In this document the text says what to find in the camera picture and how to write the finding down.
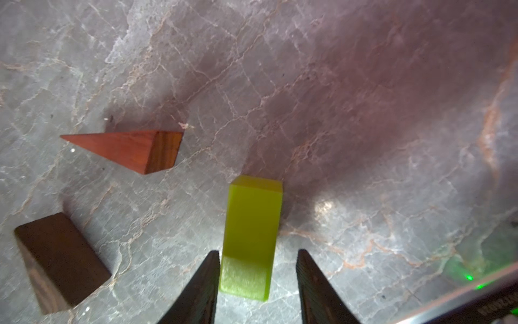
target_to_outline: dark wooden block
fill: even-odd
[[[141,174],[174,166],[183,133],[135,131],[61,135],[77,146]]]
[[[211,251],[157,324],[213,324],[219,280],[220,255]]]
[[[296,270],[303,324],[361,324],[306,250],[298,251]]]
[[[76,306],[111,276],[62,213],[18,226],[15,237],[43,314]]]

